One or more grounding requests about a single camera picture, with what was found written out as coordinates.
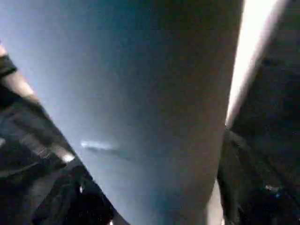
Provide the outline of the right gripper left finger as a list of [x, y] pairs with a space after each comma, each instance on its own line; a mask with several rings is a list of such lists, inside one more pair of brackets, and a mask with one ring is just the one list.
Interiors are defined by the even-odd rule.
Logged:
[[83, 166], [66, 170], [35, 210], [34, 225], [109, 225], [114, 209]]

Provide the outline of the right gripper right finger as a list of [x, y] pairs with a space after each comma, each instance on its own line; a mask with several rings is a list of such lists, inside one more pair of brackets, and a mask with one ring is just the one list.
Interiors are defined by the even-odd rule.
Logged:
[[225, 225], [298, 225], [300, 197], [245, 139], [225, 130], [217, 173]]

